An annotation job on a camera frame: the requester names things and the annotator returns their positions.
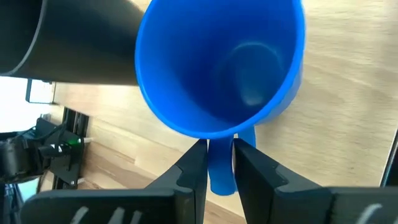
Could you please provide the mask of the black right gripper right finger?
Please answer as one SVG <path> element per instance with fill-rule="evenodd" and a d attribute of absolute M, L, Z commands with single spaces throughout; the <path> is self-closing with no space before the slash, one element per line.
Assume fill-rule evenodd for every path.
<path fill-rule="evenodd" d="M 234 175 L 247 224 L 328 224 L 328 189 L 242 139 L 234 140 L 234 149 Z"/>

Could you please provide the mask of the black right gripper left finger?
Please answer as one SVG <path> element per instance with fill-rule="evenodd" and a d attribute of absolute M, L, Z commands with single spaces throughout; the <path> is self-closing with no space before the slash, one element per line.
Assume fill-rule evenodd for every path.
<path fill-rule="evenodd" d="M 203 224 L 208 178 L 207 141 L 199 139 L 174 165 L 151 182 L 148 189 L 176 191 L 177 216 L 181 224 Z"/>

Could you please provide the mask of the blue plastic mug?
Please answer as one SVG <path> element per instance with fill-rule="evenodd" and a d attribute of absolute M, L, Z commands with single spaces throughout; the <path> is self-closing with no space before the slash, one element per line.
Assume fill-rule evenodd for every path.
<path fill-rule="evenodd" d="M 136 75 L 166 126 L 209 141 L 211 191 L 232 195 L 235 136 L 294 100 L 303 77 L 302 0 L 151 0 L 135 50 Z"/>

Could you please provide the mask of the black plastic cup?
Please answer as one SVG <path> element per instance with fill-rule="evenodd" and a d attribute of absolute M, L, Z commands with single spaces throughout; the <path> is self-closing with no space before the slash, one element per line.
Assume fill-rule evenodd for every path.
<path fill-rule="evenodd" d="M 137 85 L 132 0 L 0 0 L 0 77 Z"/>

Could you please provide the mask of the wooden shelf with black frame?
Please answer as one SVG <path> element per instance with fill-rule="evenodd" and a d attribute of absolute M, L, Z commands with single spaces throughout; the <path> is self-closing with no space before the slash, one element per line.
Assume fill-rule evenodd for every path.
<path fill-rule="evenodd" d="M 290 106 L 256 127 L 257 148 L 320 185 L 380 184 L 398 128 L 398 0 L 302 0 L 303 81 Z M 70 108 L 92 138 L 80 189 L 133 189 L 195 139 L 162 124 L 135 86 L 57 83 L 50 119 Z"/>

